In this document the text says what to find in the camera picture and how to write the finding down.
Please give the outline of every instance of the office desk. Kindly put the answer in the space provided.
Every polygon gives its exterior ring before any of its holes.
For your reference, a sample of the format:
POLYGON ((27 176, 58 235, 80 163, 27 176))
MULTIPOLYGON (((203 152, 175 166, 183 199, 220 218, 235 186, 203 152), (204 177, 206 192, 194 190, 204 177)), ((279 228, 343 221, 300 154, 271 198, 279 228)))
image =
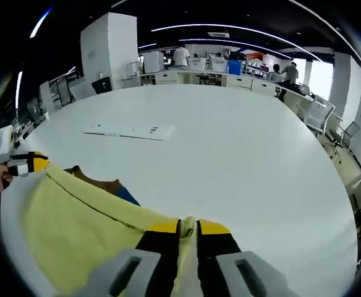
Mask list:
MULTIPOLYGON (((63 168, 80 165, 93 179, 119 178, 157 212, 220 222, 300 296, 340 296, 353 280, 357 237, 347 192, 313 134, 277 98, 206 85, 116 90, 63 107, 23 149, 63 168), (165 141, 81 133, 99 123, 175 130, 165 141)), ((16 235, 15 197, 27 179, 15 178, 3 193, 2 232, 27 282, 43 283, 16 235)))

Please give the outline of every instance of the computer monitor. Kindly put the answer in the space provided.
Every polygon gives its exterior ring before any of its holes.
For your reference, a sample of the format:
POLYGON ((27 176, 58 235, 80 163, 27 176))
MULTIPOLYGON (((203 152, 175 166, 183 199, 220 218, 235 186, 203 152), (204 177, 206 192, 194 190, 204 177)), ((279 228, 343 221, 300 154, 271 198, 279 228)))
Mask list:
POLYGON ((94 91, 97 94, 102 94, 106 92, 110 92, 112 90, 111 79, 108 77, 104 77, 103 79, 96 80, 91 84, 94 88, 94 91))

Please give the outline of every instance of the white table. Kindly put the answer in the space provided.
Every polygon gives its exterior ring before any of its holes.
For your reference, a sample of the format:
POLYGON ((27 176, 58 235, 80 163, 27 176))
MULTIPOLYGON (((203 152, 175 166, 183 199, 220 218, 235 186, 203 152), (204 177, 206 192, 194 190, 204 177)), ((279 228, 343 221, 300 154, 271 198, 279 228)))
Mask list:
MULTIPOLYGON (((119 178, 149 209, 222 223, 300 296, 340 296, 353 280, 357 237, 346 190, 313 134, 274 97, 206 85, 116 90, 63 107, 23 148, 63 168, 80 165, 93 179, 119 178), (99 123, 176 130, 166 141, 81 133, 99 123)), ((30 256, 14 215, 21 202, 6 191, 5 243, 24 265, 30 256)), ((32 282, 38 273, 28 265, 21 268, 32 282)))

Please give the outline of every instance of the ceiling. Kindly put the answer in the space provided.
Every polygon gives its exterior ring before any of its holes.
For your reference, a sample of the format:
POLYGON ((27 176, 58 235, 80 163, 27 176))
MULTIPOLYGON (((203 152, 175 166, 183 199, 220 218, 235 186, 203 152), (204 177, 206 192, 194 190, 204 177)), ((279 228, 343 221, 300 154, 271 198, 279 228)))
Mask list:
MULTIPOLYGON (((14 98, 17 73, 20 70, 24 73, 20 91, 22 102, 29 100, 42 82, 67 72, 73 66, 80 69, 80 32, 107 12, 137 17, 139 46, 150 43, 157 43, 157 47, 173 46, 179 44, 179 39, 209 38, 207 32, 228 32, 230 40, 276 51, 293 47, 259 33, 234 28, 187 27, 151 32, 155 28, 179 24, 226 24, 261 30, 303 47, 334 48, 352 54, 360 63, 356 54, 332 29, 288 0, 212 3, 193 0, 192 5, 185 3, 183 8, 179 8, 179 3, 163 0, 22 0, 10 2, 5 7, 0 3, 0 105, 14 98), (53 9, 38 34, 29 39, 35 24, 50 6, 53 9)), ((361 47, 361 1, 358 6, 333 0, 300 0, 299 3, 313 9, 337 27, 338 32, 354 46, 361 47)), ((317 55, 327 61, 333 59, 330 55, 317 55)), ((308 57, 299 53, 294 56, 308 57)))

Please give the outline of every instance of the brown cloth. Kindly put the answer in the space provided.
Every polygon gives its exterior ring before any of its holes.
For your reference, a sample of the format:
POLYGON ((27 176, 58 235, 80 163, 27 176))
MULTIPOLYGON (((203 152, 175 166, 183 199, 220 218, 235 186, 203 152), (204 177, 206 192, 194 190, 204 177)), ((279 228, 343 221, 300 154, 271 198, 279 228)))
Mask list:
POLYGON ((86 183, 92 184, 108 193, 114 194, 117 190, 123 188, 123 185, 117 179, 115 181, 96 181, 94 179, 85 176, 79 166, 74 166, 69 169, 65 169, 66 172, 76 176, 78 179, 85 181, 86 183))

